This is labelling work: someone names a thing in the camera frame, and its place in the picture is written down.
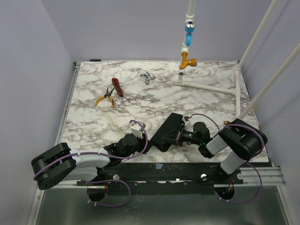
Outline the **black zip tool case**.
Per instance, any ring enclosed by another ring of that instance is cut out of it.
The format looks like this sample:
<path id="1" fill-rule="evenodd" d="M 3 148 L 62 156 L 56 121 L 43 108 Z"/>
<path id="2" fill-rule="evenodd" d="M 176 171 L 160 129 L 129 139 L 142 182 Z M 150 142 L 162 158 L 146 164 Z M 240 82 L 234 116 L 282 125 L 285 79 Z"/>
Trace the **black zip tool case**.
<path id="1" fill-rule="evenodd" d="M 171 144 L 161 140 L 161 137 L 173 131 L 179 124 L 181 124 L 182 118 L 183 115 L 181 114 L 174 112 L 171 113 L 151 138 L 151 145 L 158 148 L 161 152 L 168 151 Z"/>

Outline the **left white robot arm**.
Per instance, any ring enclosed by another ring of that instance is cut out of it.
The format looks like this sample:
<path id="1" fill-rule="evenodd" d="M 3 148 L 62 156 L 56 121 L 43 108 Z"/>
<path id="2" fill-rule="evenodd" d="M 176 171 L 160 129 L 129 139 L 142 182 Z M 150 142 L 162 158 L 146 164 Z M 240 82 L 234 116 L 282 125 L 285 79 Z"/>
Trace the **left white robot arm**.
<path id="1" fill-rule="evenodd" d="M 84 180 L 99 185 L 104 174 L 98 169 L 114 167 L 122 160 L 143 154 L 148 142 L 146 134 L 141 137 L 127 134 L 117 143 L 91 151 L 72 150 L 66 142 L 61 142 L 31 161 L 33 180 L 40 190 L 50 189 L 66 180 Z"/>

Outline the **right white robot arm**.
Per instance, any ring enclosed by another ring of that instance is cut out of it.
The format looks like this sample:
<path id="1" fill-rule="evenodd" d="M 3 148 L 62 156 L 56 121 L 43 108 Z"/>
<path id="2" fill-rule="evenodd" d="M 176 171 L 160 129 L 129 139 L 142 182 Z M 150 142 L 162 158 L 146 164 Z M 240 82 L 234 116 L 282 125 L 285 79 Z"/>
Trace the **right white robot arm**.
<path id="1" fill-rule="evenodd" d="M 240 119 L 235 119 L 213 137 L 204 122 L 196 122 L 192 132 L 181 123 L 161 139 L 171 145 L 180 146 L 183 142 L 197 145 L 205 158 L 212 158 L 225 148 L 230 148 L 230 154 L 215 173 L 217 181 L 222 184 L 230 181 L 239 167 L 259 155 L 268 142 L 263 132 Z"/>

